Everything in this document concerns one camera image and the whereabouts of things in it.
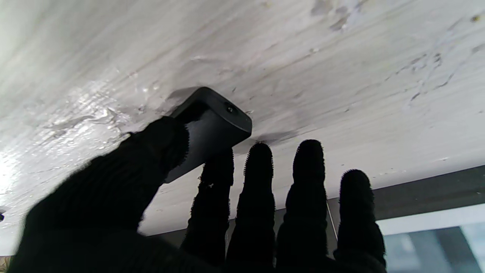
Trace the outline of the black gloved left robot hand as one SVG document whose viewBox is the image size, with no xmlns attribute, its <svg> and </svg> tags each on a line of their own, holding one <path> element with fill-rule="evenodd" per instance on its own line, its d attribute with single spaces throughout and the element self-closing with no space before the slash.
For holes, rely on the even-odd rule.
<svg viewBox="0 0 485 273">
<path fill-rule="evenodd" d="M 326 238 L 322 145 L 305 140 L 293 161 L 286 213 L 274 233 L 270 147 L 255 143 L 244 168 L 229 247 L 232 149 L 204 165 L 179 248 L 138 232 L 144 211 L 188 152 L 186 127 L 168 116 L 130 133 L 68 176 L 27 213 L 9 273 L 385 273 L 385 244 L 367 175 L 341 178 L 334 257 Z"/>
</svg>

